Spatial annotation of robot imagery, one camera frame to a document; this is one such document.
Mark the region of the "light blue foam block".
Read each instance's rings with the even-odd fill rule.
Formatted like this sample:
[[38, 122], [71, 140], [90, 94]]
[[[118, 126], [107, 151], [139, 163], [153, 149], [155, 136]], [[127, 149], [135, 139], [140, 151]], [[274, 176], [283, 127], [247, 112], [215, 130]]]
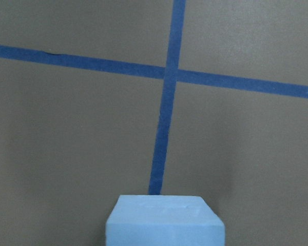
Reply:
[[120, 195], [106, 245], [225, 245], [225, 226], [200, 196]]

